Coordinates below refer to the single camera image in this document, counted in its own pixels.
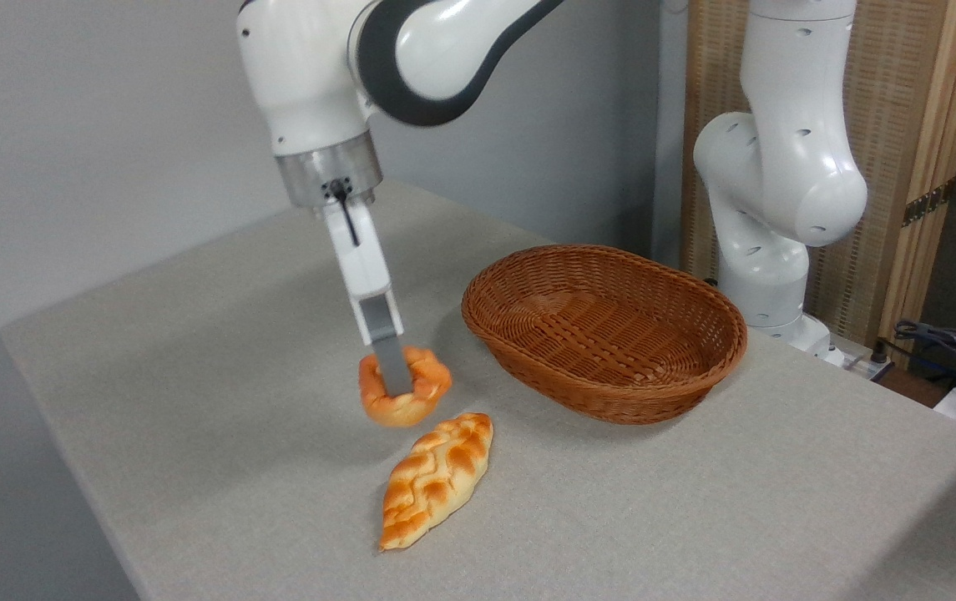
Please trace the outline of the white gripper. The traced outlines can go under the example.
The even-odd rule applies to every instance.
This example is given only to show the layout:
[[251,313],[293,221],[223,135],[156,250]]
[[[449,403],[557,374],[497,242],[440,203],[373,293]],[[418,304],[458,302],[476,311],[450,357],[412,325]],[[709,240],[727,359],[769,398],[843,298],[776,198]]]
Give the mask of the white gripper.
[[377,358],[387,394],[395,398],[412,393],[412,373],[400,340],[404,328],[367,202],[336,202],[315,209],[315,215],[327,228],[349,300],[356,302],[363,345]]

